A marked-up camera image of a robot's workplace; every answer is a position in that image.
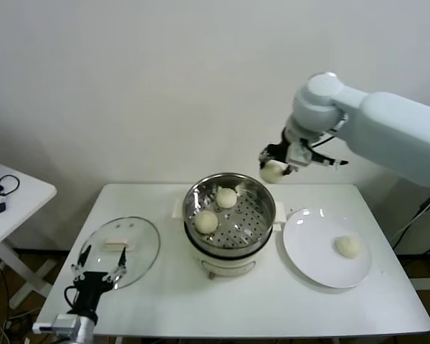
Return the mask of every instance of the glass lid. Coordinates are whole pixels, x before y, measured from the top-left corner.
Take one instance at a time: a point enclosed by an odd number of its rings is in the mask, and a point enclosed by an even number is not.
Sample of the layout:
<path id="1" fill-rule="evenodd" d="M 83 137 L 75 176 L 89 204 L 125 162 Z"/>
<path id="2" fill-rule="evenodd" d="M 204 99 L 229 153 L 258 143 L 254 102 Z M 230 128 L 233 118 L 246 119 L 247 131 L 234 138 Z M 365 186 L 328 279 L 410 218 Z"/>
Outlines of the glass lid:
<path id="1" fill-rule="evenodd" d="M 81 253 L 91 246 L 85 271 L 111 272 L 120 261 L 125 248 L 126 274 L 114 290 L 139 280 L 151 268 L 161 248 L 161 238 L 156 227 L 141 217 L 122 217 L 112 220 L 91 234 L 81 248 Z"/>

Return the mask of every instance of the white table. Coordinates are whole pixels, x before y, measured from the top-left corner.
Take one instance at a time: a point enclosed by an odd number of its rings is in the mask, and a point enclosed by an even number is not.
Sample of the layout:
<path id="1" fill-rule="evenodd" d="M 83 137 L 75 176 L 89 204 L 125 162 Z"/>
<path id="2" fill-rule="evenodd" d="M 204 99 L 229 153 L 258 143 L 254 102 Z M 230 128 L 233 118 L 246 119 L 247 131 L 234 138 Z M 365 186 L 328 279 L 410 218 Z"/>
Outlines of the white table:
<path id="1" fill-rule="evenodd" d="M 235 278 L 209 280 L 193 261 L 181 221 L 171 218 L 189 185 L 107 185 L 100 193 L 57 278 L 34 329 L 69 307 L 63 290 L 86 238 L 105 222 L 142 216 L 161 234 L 161 251 L 138 282 L 101 297 L 95 333 L 172 338 L 340 337 L 419 333 L 430 317 L 355 186 L 276 185 L 286 210 L 321 206 L 354 221 L 373 266 L 359 286 L 332 290 L 310 281 L 285 255 L 273 232 L 258 265 Z"/>
<path id="2" fill-rule="evenodd" d="M 32 290 L 46 297 L 51 290 L 51 284 L 45 282 L 44 277 L 55 266 L 55 262 L 47 260 L 37 272 L 28 268 L 6 242 L 6 238 L 24 221 L 43 207 L 54 195 L 56 188 L 53 185 L 39 181 L 31 176 L 0 165 L 0 176 L 12 174 L 21 181 L 20 187 L 6 197 L 6 211 L 0 214 L 0 259 L 23 277 L 27 283 L 10 299 L 9 307 L 16 308 Z M 16 185 L 12 178 L 5 178 L 2 182 L 5 192 Z"/>

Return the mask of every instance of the white plate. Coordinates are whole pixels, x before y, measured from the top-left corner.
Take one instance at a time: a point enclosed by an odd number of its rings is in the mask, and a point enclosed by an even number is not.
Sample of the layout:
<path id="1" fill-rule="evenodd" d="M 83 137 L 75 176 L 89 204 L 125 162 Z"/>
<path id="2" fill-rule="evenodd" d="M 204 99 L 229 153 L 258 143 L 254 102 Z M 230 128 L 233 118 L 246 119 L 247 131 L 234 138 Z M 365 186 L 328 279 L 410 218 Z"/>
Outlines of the white plate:
<path id="1" fill-rule="evenodd" d="M 324 209 L 303 209 L 291 215 L 283 235 L 285 249 L 296 267 L 322 285 L 355 287 L 368 276 L 370 249 L 342 216 Z M 360 240 L 362 252 L 354 259 L 344 257 L 335 248 L 335 240 L 345 235 Z"/>

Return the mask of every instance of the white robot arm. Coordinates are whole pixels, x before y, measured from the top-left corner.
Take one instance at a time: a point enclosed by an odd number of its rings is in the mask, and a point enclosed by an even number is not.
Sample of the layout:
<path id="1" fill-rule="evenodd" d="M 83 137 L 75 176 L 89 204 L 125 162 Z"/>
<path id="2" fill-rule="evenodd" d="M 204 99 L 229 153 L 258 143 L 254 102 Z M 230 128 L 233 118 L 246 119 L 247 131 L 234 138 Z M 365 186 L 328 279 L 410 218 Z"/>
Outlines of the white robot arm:
<path id="1" fill-rule="evenodd" d="M 312 162 L 348 163 L 312 149 L 323 133 L 344 140 L 355 154 L 430 187 L 430 107 L 387 92 L 368 94 L 347 87 L 329 72 L 314 75 L 297 91 L 282 142 L 268 145 L 259 156 L 261 175 L 267 175 L 270 161 L 287 164 L 282 175 Z"/>

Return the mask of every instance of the stainless steel pot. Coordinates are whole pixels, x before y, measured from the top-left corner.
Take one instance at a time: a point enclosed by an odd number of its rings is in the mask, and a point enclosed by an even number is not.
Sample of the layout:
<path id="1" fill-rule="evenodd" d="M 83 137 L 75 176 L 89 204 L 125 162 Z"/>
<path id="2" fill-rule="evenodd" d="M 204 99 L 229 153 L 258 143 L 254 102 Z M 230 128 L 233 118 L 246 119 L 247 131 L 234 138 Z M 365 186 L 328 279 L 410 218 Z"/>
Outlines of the stainless steel pot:
<path id="1" fill-rule="evenodd" d="M 237 203 L 230 209 L 215 201 L 219 189 L 237 192 Z M 219 225 L 208 235 L 196 230 L 194 217 L 203 210 L 213 211 Z M 185 232 L 200 252 L 217 259 L 244 259 L 258 252 L 269 240 L 275 218 L 271 193 L 255 179 L 238 173 L 219 173 L 196 183 L 183 201 Z"/>

